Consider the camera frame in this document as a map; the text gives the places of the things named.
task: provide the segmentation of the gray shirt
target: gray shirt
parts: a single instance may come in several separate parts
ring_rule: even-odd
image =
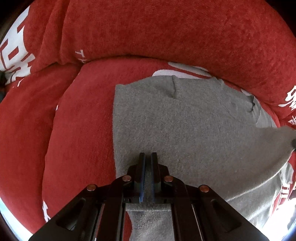
[[[157,76],[117,85],[113,142],[117,176],[140,152],[157,152],[159,163],[185,184],[209,185],[258,228],[293,173],[287,164],[296,132],[275,128],[249,94],[222,80]],[[173,240],[168,206],[146,199],[128,205],[131,240]]]

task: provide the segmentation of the gray fabric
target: gray fabric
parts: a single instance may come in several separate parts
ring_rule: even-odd
[[[285,164],[296,138],[289,127],[272,127],[274,122],[254,96],[216,78],[157,76],[117,85],[116,175],[124,175],[140,152],[157,152],[159,163],[168,166],[171,175],[188,185],[209,185],[261,227],[281,189],[281,177],[284,180],[289,173]],[[131,240],[173,240],[169,208],[149,201],[127,207]]]

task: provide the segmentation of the white chinese character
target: white chinese character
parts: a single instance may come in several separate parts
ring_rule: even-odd
[[[48,206],[46,205],[45,201],[43,201],[43,213],[44,213],[44,219],[46,222],[48,222],[50,220],[50,217],[47,214],[47,210],[48,210]]]
[[[285,101],[288,101],[286,104],[280,104],[279,107],[285,107],[288,104],[291,104],[289,107],[292,108],[292,110],[296,109],[296,85],[293,87],[293,89],[287,93],[287,97],[285,98]]]
[[[288,121],[292,125],[296,125],[296,116],[292,116],[292,119]]]
[[[29,7],[13,23],[1,43],[0,71],[5,72],[9,79],[6,84],[16,80],[16,77],[25,77],[30,74],[29,62],[35,59],[33,54],[28,53],[24,43],[24,26],[18,31],[18,27],[28,16]]]

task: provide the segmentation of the gray cloth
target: gray cloth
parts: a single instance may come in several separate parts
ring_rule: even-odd
[[[172,176],[192,186],[209,185],[261,227],[282,183],[291,179],[286,162],[296,132],[274,127],[254,96],[216,78],[157,76],[117,85],[116,175],[124,175],[140,152],[157,152],[159,163],[168,166]],[[173,240],[169,208],[149,201],[127,206],[131,240]]]

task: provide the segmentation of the folded garment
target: folded garment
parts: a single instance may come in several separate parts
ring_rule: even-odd
[[[216,78],[156,76],[117,85],[116,174],[124,175],[139,152],[157,152],[172,176],[192,186],[209,185],[261,227],[284,182],[292,181],[287,161],[296,132],[275,127],[254,96]],[[150,197],[127,206],[131,240],[173,240],[169,206],[153,205]]]

